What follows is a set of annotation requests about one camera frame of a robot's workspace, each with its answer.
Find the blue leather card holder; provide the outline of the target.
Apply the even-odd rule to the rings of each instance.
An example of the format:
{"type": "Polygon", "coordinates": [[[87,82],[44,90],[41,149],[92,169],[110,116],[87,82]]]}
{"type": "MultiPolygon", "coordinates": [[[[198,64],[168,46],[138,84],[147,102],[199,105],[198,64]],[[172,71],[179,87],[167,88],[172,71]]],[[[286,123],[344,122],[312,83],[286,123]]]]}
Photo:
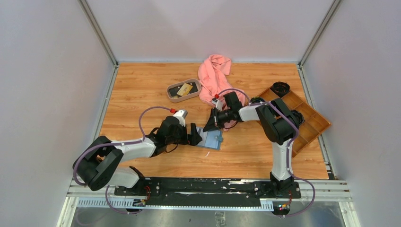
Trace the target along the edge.
{"type": "Polygon", "coordinates": [[[196,130],[202,137],[202,141],[198,143],[197,147],[220,150],[221,143],[223,142],[222,131],[216,130],[203,132],[203,128],[198,126],[196,127],[196,130]]]}

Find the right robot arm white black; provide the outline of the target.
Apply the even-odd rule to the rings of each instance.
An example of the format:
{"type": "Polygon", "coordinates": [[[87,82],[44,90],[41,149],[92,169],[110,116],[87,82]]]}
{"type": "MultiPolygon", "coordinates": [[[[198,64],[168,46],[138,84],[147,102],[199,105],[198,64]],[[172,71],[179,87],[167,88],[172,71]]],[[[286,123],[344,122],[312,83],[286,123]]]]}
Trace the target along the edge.
{"type": "Polygon", "coordinates": [[[222,108],[219,96],[215,95],[210,117],[203,131],[215,131],[225,128],[226,123],[234,121],[259,121],[267,139],[272,143],[273,167],[270,172],[270,182],[263,186],[256,184],[256,196],[273,195],[283,197],[295,186],[291,158],[294,140],[299,135],[301,120],[294,116],[280,98],[272,101],[250,103],[243,105],[235,91],[223,95],[227,109],[222,108]]]}

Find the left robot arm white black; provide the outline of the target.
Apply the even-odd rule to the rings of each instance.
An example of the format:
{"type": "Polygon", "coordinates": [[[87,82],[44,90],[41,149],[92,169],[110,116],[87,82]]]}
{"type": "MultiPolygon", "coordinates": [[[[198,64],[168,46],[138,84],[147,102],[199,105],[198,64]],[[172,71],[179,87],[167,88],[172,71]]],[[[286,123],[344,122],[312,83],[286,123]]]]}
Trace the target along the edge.
{"type": "Polygon", "coordinates": [[[166,117],[159,127],[141,140],[113,141],[106,136],[98,137],[73,164],[76,183],[86,185],[92,191],[115,185],[127,188],[133,195],[144,192],[143,174],[134,167],[120,167],[120,163],[136,158],[155,157],[166,152],[169,145],[197,146],[202,142],[196,124],[191,123],[187,132],[185,119],[166,117]]]}

